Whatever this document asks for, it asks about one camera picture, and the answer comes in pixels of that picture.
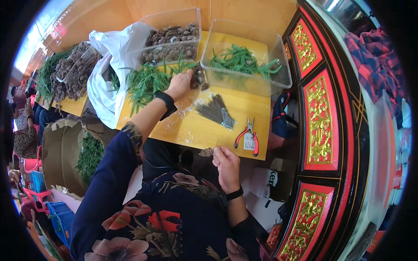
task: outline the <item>navy floral shirt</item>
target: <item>navy floral shirt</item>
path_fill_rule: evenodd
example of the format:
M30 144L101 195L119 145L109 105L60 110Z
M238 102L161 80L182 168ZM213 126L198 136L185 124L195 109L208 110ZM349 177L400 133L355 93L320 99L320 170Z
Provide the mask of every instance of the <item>navy floral shirt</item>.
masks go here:
M231 228L208 200L217 188L185 170L157 177L122 205L141 144L127 123L106 147L72 224L75 260L260 260L249 219Z

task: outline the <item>cardboard box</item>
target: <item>cardboard box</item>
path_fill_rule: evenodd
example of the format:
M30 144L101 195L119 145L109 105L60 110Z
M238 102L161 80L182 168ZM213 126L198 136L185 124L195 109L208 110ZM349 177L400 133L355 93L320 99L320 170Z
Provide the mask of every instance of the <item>cardboard box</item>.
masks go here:
M48 124L43 133L42 165L46 187L63 186L83 197L87 191L77 161L86 132L100 140L105 148L118 133L96 117L65 118Z

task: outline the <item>hand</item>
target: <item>hand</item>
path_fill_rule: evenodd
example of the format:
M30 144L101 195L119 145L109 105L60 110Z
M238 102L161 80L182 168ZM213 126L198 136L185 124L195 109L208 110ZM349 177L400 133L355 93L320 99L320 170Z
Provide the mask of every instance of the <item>hand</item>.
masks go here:
M225 147L213 148L213 165L218 167L219 184L226 194L240 189L240 157Z
M166 94L174 100L174 102L180 101L190 92L190 81L193 77L193 70L189 69L186 73L179 73L171 79Z
M26 103L26 105L25 105L25 112L26 112L26 117L29 117L29 116L31 116L33 114L32 106L31 106L31 103L30 102L27 102Z

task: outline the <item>red-handled pliers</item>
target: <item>red-handled pliers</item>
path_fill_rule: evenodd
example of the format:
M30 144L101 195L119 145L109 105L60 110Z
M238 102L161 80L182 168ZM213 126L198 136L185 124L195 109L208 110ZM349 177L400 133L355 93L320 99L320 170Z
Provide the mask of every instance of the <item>red-handled pliers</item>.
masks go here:
M238 135L238 137L236 138L236 140L235 140L235 148L238 148L238 143L240 142L240 138L245 134L245 133L247 133L248 131L250 131L251 132L251 134L252 134L252 137L254 138L254 141L255 141L255 148L254 148L254 157L256 157L257 155L258 155L258 139L257 139L257 135L256 135L256 133L255 132L252 132L252 127L253 127L253 125L254 125L254 120L255 120L255 118L252 120L252 124L250 124L250 117L248 117L247 116L247 120L248 120L248 123L247 123L247 126L245 127L245 130L243 131L243 132L241 132L239 135Z

